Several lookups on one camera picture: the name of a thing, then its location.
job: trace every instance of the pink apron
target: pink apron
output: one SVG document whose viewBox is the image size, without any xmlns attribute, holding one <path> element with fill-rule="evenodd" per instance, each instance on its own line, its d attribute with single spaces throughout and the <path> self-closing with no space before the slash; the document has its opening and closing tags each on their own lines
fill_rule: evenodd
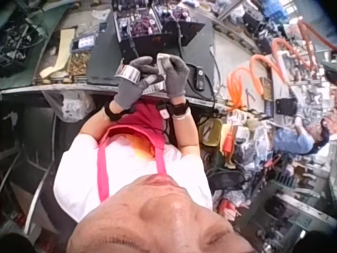
<svg viewBox="0 0 337 253">
<path fill-rule="evenodd" d="M 106 171 L 105 148 L 109 145 L 111 136 L 119 133 L 143 135 L 151 142 L 155 150 L 157 172 L 166 174 L 164 163 L 165 136 L 163 131 L 163 119 L 156 109 L 155 103 L 147 101 L 137 103 L 136 111 L 118 121 L 117 125 L 110 127 L 98 145 L 97 155 L 97 185 L 100 201 L 109 197 L 109 179 Z"/>
</svg>

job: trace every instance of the blue shirt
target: blue shirt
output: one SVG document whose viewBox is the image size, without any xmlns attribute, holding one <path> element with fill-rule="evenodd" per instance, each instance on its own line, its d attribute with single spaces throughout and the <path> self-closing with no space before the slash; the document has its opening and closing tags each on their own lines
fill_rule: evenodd
<svg viewBox="0 0 337 253">
<path fill-rule="evenodd" d="M 279 129 L 274 138 L 274 150 L 306 154 L 313 148 L 314 143 L 314 139 L 308 133 L 298 136 L 296 131 Z"/>
</svg>

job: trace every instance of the white t-shirt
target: white t-shirt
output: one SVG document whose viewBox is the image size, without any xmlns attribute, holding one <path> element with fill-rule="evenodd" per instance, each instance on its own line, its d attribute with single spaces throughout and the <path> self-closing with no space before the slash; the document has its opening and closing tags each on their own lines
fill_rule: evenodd
<svg viewBox="0 0 337 253">
<path fill-rule="evenodd" d="M 80 134 L 64 152 L 58 167 L 55 198 L 77 222 L 101 203 L 97 187 L 97 152 L 96 140 L 90 135 Z M 132 142 L 124 135 L 112 137 L 105 153 L 110 196 L 141 176 L 157 173 L 155 160 L 139 157 Z M 212 209 L 212 196 L 201 158 L 193 154 L 181 158 L 175 146 L 166 144 L 164 161 L 167 174 L 186 188 L 197 204 Z"/>
</svg>

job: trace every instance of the gray work glove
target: gray work glove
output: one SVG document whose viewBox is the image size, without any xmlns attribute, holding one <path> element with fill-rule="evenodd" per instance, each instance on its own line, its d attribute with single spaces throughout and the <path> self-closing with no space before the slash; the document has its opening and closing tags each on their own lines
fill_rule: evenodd
<svg viewBox="0 0 337 253">
<path fill-rule="evenodd" d="M 141 72 L 142 78 L 136 84 L 127 79 L 121 78 L 121 81 L 118 84 L 118 93 L 114 100 L 124 110 L 130 109 L 131 105 L 141 97 L 143 91 L 156 81 L 158 68 L 149 66 L 151 62 L 152 57 L 143 56 L 129 63 L 130 66 Z"/>
<path fill-rule="evenodd" d="M 164 58 L 162 64 L 166 74 L 167 96 L 170 99 L 183 96 L 190 73 L 189 67 L 186 66 L 181 58 L 175 55 L 170 55 L 170 58 Z"/>
</svg>

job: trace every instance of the worker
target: worker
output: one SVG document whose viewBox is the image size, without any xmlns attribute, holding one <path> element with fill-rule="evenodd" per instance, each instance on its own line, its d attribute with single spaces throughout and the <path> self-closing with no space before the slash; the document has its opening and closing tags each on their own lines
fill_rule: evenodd
<svg viewBox="0 0 337 253">
<path fill-rule="evenodd" d="M 254 252 L 212 211 L 184 97 L 189 68 L 173 55 L 162 62 L 177 149 L 165 144 L 156 104 L 138 101 L 157 78 L 151 62 L 149 56 L 130 62 L 143 77 L 137 84 L 122 79 L 112 102 L 83 125 L 63 154 L 54 194 L 78 222 L 67 252 Z"/>
<path fill-rule="evenodd" d="M 324 118 L 319 123 L 303 125 L 303 106 L 298 103 L 294 120 L 294 130 L 278 129 L 274 137 L 275 151 L 291 154 L 316 154 L 330 138 L 328 124 Z"/>
</svg>

